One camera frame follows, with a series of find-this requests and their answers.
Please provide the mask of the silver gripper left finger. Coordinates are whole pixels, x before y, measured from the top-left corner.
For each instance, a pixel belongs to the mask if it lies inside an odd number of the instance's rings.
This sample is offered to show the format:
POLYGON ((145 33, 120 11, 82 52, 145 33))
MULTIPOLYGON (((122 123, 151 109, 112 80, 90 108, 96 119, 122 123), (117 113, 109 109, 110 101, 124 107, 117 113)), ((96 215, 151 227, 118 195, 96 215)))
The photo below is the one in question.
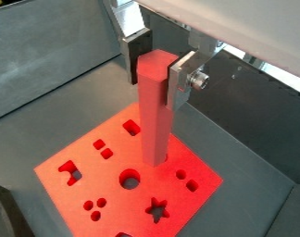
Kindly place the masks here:
POLYGON ((135 0, 104 0, 104 5, 118 34, 128 80, 137 84, 139 57, 153 49, 153 32, 145 26, 141 7, 135 0))

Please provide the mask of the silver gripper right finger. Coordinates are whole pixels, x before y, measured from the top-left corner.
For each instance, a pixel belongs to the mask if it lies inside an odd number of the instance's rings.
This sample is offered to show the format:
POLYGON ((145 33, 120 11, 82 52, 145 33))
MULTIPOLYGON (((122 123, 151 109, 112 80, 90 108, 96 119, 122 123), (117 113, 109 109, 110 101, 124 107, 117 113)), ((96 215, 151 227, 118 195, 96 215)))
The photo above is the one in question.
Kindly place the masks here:
POLYGON ((204 67, 227 47, 227 43, 196 29, 191 30, 189 45, 193 50, 169 66, 167 107, 173 111, 188 102, 192 89, 205 89, 209 75, 204 67))

